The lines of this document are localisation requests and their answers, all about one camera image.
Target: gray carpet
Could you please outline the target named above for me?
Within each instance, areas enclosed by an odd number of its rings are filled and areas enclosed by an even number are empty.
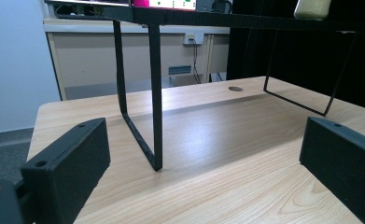
[[[33,129],[0,133],[0,179],[17,183],[26,162]]]

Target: wooden desk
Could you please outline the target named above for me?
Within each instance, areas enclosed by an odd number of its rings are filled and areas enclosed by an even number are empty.
[[[41,106],[29,159],[74,125],[105,117],[112,162],[77,223],[359,223],[299,163],[305,122],[315,114],[263,92],[263,81],[162,90],[164,164],[157,173],[116,95]],[[274,78],[269,89],[312,107],[329,100]],[[153,144],[150,91],[127,98]],[[335,100],[327,119],[365,134],[365,108]]]

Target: electrical outlet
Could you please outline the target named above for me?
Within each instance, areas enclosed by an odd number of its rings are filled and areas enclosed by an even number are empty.
[[[185,33],[185,37],[183,39],[184,45],[193,45],[193,41],[196,45],[201,45],[204,42],[204,33]]]

